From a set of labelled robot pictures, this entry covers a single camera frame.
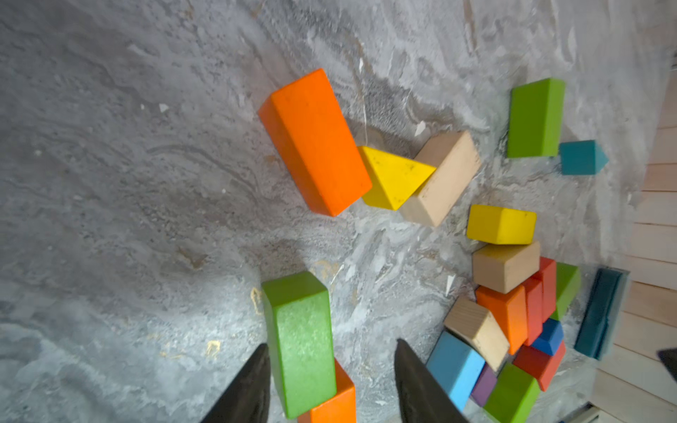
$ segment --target purple block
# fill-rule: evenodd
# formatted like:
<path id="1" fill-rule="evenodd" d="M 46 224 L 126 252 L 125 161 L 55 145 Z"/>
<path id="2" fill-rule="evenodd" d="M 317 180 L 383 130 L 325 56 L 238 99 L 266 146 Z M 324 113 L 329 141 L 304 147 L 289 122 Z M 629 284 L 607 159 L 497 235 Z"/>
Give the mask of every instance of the purple block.
<path id="1" fill-rule="evenodd" d="M 473 391 L 470 393 L 470 397 L 477 405 L 484 407 L 496 386 L 496 380 L 497 378 L 492 368 L 485 364 Z"/>

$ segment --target yellow block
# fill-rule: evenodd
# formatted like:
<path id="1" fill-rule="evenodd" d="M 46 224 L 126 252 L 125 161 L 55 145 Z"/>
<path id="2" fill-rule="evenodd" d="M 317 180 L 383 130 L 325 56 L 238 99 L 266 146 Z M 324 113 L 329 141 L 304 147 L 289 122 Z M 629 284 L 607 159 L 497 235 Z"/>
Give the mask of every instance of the yellow block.
<path id="1" fill-rule="evenodd" d="M 397 210 L 435 172 L 435 167 L 369 147 L 358 147 L 372 180 L 362 196 L 372 207 Z"/>
<path id="2" fill-rule="evenodd" d="M 512 208 L 470 207 L 468 238 L 490 244 L 530 244 L 536 228 L 536 214 Z"/>

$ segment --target blue block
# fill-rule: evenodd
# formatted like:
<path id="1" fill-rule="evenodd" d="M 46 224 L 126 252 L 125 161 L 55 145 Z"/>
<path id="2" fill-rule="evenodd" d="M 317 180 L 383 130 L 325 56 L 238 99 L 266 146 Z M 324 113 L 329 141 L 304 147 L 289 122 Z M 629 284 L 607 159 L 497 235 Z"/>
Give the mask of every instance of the blue block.
<path id="1" fill-rule="evenodd" d="M 562 175 L 596 175 L 609 162 L 597 141 L 561 143 Z"/>
<path id="2" fill-rule="evenodd" d="M 442 332 L 426 368 L 459 410 L 463 410 L 484 367 L 484 358 L 454 335 Z"/>
<path id="3" fill-rule="evenodd" d="M 543 351 L 549 356 L 555 355 L 564 339 L 562 324 L 555 319 L 548 319 L 543 324 L 543 332 L 531 346 L 539 351 Z"/>

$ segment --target dark teal block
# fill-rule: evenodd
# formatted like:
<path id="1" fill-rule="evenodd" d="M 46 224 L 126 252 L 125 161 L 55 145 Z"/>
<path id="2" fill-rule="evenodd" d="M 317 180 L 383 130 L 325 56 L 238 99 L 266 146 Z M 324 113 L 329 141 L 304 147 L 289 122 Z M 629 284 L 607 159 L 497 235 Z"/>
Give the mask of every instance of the dark teal block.
<path id="1" fill-rule="evenodd" d="M 562 175 L 596 175 L 609 162 L 597 141 L 561 143 Z"/>

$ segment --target stone floor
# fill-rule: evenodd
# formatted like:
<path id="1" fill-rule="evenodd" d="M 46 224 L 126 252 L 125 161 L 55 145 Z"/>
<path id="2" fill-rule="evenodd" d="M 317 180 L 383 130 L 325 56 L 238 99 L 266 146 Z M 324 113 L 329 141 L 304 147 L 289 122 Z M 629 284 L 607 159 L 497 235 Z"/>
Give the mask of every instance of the stone floor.
<path id="1" fill-rule="evenodd" d="M 0 420 L 198 422 L 265 340 L 261 281 L 310 269 L 359 421 L 396 422 L 395 340 L 427 357 L 473 295 L 464 229 L 482 203 L 537 212 L 544 255 L 584 270 L 570 350 L 529 419 L 557 421 L 590 391 L 594 364 L 571 346 L 594 266 L 621 264 L 676 8 L 0 0 Z M 307 210 L 256 111 L 319 67 L 359 144 L 413 157 L 472 132 L 483 166 L 441 227 L 362 201 Z M 510 89 L 548 76 L 567 81 L 563 140 L 610 158 L 595 178 L 504 158 Z"/>

